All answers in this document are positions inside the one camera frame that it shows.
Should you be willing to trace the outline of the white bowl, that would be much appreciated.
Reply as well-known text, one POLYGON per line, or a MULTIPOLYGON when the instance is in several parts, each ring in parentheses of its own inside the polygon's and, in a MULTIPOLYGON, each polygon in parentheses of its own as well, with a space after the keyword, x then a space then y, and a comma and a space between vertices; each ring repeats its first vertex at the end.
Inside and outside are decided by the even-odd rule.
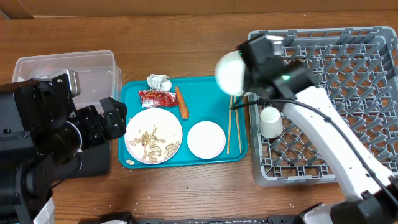
POLYGON ((222 56, 215 68, 215 78, 219 88, 231 96, 246 96, 243 90, 246 66, 239 51, 222 56))

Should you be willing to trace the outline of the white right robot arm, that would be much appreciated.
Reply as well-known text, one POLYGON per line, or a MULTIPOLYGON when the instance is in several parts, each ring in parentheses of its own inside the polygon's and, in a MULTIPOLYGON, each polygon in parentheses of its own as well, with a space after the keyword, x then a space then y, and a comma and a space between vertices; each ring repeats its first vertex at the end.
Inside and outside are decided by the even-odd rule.
POLYGON ((346 200, 319 204, 302 223, 394 223, 397 178, 362 144, 333 107, 326 90, 301 61, 284 65, 282 37, 259 34, 238 45, 245 64, 243 89, 263 94, 261 104, 281 103, 332 169, 346 200))

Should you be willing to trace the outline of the white cup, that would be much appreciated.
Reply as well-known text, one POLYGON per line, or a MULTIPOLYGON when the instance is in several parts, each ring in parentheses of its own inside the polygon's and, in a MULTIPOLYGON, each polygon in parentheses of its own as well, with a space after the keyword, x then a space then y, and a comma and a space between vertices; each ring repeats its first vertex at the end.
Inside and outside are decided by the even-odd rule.
POLYGON ((262 109, 259 115, 259 130, 265 138, 276 138, 284 130, 280 111, 272 106, 262 109))

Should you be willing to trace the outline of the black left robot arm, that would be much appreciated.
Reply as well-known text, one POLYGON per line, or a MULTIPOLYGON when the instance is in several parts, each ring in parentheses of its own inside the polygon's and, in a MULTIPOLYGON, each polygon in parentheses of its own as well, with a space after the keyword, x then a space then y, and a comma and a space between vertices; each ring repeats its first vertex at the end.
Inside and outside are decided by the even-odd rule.
POLYGON ((65 75, 1 85, 1 223, 33 223, 59 166, 126 132, 127 106, 100 103, 76 109, 65 75))

